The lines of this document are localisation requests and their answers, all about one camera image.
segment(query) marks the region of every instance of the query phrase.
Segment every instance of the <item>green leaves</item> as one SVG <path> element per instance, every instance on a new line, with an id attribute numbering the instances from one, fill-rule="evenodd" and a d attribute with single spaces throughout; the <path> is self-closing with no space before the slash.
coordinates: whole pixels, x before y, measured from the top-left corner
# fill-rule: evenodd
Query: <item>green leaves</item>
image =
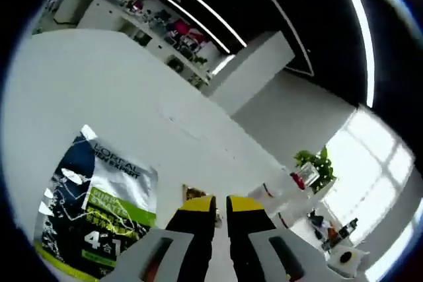
<path id="1" fill-rule="evenodd" d="M 326 146 L 324 146 L 322 151 L 320 151 L 320 157 L 323 160 L 326 160 L 328 158 L 328 149 L 326 148 Z"/>
<path id="2" fill-rule="evenodd" d="M 310 185 L 315 193 L 336 179 L 333 175 L 332 161 L 328 159 L 328 149 L 326 146 L 323 147 L 318 155 L 314 155 L 307 150 L 299 151 L 294 156 L 294 159 L 297 160 L 296 167 L 301 167 L 305 163 L 310 162 L 319 172 L 319 177 Z"/>

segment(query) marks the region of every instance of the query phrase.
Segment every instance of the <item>white wall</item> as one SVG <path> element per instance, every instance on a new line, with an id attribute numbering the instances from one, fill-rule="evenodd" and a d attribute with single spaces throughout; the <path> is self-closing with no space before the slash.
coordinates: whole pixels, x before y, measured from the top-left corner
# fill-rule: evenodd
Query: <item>white wall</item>
<path id="1" fill-rule="evenodd" d="M 243 48 L 204 92 L 232 116 L 293 58 L 280 31 L 265 32 Z"/>
<path id="2" fill-rule="evenodd" d="M 353 111 L 335 95 L 282 71 L 233 119 L 281 164 L 294 168 L 298 151 L 320 151 Z"/>

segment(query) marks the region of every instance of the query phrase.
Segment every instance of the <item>gray gripper part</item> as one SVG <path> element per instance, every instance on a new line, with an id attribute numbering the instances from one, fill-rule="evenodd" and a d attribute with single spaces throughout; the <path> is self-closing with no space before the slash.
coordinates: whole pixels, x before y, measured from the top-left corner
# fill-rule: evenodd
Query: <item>gray gripper part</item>
<path id="1" fill-rule="evenodd" d="M 289 229 L 272 229 L 249 234 L 266 282 L 288 282 L 286 266 L 302 272 L 301 282 L 341 281 L 343 278 L 327 267 L 325 257 L 316 248 Z"/>
<path id="2" fill-rule="evenodd" d="M 177 282 L 179 270 L 193 234 L 163 229 L 151 229 L 142 239 L 123 252 L 116 261 L 116 267 L 102 282 L 141 282 L 143 272 L 148 268 L 159 248 L 170 243 L 154 282 Z"/>

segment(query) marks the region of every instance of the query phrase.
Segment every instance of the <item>white pillar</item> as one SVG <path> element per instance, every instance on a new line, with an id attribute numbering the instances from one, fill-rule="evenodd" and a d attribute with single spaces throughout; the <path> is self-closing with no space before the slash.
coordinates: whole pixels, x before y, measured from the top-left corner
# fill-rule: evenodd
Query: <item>white pillar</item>
<path id="1" fill-rule="evenodd" d="M 280 31 L 265 32 L 242 49 L 203 93 L 232 116 L 293 58 Z"/>

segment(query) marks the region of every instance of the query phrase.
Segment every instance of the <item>office desk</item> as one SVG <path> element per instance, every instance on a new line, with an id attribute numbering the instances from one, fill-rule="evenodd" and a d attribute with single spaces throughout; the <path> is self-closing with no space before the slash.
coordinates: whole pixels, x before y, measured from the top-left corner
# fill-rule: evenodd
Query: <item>office desk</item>
<path id="1" fill-rule="evenodd" d="M 137 17 L 125 12 L 120 6 L 107 0 L 91 0 L 77 28 L 118 31 L 127 34 L 132 39 L 140 30 L 151 37 L 150 43 L 148 43 L 146 48 L 155 57 L 165 64 L 172 57 L 176 57 L 186 68 L 199 76 L 203 82 L 206 84 L 209 83 L 206 75 L 207 69 L 199 69 L 178 50 L 168 44 L 161 36 L 150 29 L 148 24 L 138 20 Z"/>

